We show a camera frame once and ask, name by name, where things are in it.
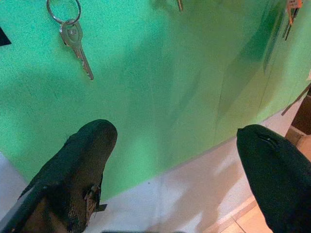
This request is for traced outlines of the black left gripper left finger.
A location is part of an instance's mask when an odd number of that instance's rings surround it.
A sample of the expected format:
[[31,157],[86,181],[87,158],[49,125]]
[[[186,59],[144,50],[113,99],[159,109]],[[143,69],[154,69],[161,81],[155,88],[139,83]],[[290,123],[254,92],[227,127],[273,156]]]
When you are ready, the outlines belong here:
[[116,127],[105,119],[71,135],[1,220],[1,232],[83,232],[100,206],[104,167],[117,137]]

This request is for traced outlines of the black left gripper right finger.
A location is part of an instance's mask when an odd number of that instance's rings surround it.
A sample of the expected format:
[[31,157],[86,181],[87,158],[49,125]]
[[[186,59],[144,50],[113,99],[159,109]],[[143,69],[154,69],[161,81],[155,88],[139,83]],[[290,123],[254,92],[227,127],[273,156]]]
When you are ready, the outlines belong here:
[[285,137],[258,124],[237,130],[251,191],[274,233],[311,231],[311,163]]

